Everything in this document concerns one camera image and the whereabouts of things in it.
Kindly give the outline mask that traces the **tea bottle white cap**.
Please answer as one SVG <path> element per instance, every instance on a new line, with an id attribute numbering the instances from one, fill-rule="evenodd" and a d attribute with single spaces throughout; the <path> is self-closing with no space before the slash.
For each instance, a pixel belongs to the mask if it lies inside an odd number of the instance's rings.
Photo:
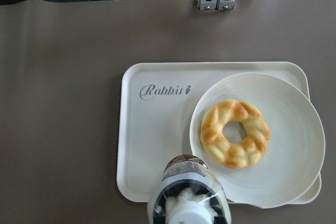
<path id="1" fill-rule="evenodd" d="M 222 185 L 193 155 L 179 155 L 167 164 L 147 210 L 149 223 L 232 223 Z"/>

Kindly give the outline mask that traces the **white round plate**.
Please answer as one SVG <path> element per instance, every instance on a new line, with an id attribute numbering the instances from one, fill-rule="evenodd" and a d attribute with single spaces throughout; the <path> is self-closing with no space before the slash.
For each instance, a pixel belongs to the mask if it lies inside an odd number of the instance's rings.
<path id="1" fill-rule="evenodd" d="M 271 136 L 267 151 L 255 166 L 230 169 L 211 160 L 200 141 L 206 110 L 225 99 L 256 106 Z M 318 113 L 310 100 L 289 82 L 270 74 L 247 72 L 227 77 L 196 99 L 190 123 L 192 153 L 201 158 L 234 204 L 274 208 L 313 201 L 321 188 L 325 139 Z"/>

